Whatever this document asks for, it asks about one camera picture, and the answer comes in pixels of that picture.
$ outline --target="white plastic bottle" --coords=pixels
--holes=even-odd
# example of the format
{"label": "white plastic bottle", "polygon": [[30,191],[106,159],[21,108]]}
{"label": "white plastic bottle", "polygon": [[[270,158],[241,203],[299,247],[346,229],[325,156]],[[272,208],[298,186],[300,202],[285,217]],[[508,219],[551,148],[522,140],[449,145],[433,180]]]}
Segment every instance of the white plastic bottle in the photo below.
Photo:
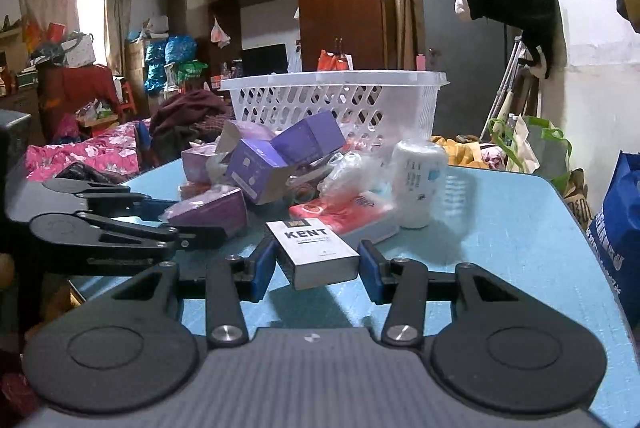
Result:
{"label": "white plastic bottle", "polygon": [[392,194],[402,228],[429,225],[448,165],[447,152],[430,141],[404,140],[396,145],[391,158]]}

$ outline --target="blue bag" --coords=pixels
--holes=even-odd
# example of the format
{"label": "blue bag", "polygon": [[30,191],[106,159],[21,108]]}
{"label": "blue bag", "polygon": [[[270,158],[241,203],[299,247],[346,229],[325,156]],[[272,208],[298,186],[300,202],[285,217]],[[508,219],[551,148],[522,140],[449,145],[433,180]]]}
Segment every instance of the blue bag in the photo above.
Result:
{"label": "blue bag", "polygon": [[172,36],[164,50],[165,63],[184,63],[196,59],[198,45],[191,36]]}
{"label": "blue bag", "polygon": [[587,239],[633,328],[640,320],[640,154],[620,152]]}
{"label": "blue bag", "polygon": [[164,48],[166,40],[151,42],[146,47],[145,62],[147,65],[164,65]]}
{"label": "blue bag", "polygon": [[149,72],[146,76],[145,90],[151,94],[164,88],[166,83],[166,72],[164,65],[149,65]]}

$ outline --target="light blue table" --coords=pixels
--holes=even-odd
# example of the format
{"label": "light blue table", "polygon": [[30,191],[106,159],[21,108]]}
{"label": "light blue table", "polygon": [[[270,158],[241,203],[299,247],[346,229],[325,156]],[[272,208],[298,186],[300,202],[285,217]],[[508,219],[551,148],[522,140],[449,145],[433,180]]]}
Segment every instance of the light blue table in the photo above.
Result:
{"label": "light blue table", "polygon": [[[154,198],[177,199],[183,182],[178,161],[128,185]],[[219,252],[178,253],[181,269],[204,268],[208,256],[247,256],[262,238],[261,223],[287,216],[279,204],[257,213],[250,214],[250,232]],[[383,242],[380,251],[387,258],[415,258],[438,271],[474,262],[587,327],[603,343],[609,361],[591,409],[612,428],[635,427],[640,422],[640,373],[628,325],[584,235],[552,186],[533,176],[452,168],[435,217],[424,230],[403,230]],[[83,278],[74,283],[83,295],[95,296],[123,280]],[[266,326],[367,326],[380,333],[388,306],[371,304],[359,279],[296,292],[276,268],[265,299],[244,303],[242,310],[252,335]],[[429,303],[425,334],[439,332],[450,320],[448,303]],[[194,334],[204,334],[203,300],[186,301],[183,323]]]}

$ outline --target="pink floral blanket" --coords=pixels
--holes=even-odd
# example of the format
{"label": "pink floral blanket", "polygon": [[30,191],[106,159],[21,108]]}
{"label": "pink floral blanket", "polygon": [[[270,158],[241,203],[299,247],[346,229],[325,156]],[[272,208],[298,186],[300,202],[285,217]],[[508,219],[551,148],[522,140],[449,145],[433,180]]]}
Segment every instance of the pink floral blanket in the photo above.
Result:
{"label": "pink floral blanket", "polygon": [[132,177],[138,173],[134,128],[135,122],[129,122],[82,143],[30,146],[27,148],[27,179],[46,181],[77,161],[100,172]]}

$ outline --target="black round base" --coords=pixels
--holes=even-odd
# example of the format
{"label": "black round base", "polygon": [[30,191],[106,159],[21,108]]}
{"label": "black round base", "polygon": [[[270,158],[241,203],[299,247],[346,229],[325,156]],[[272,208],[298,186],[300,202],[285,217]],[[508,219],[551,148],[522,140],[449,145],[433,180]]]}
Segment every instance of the black round base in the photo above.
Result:
{"label": "black round base", "polygon": [[77,319],[86,324],[65,328],[66,322],[55,322],[24,355],[34,391],[59,408],[84,414],[137,410],[173,393],[196,369],[193,335],[170,318],[138,316],[107,326]]}
{"label": "black round base", "polygon": [[588,405],[607,360],[587,329],[540,304],[493,302],[436,337],[437,378],[472,403],[505,414],[555,414]]}

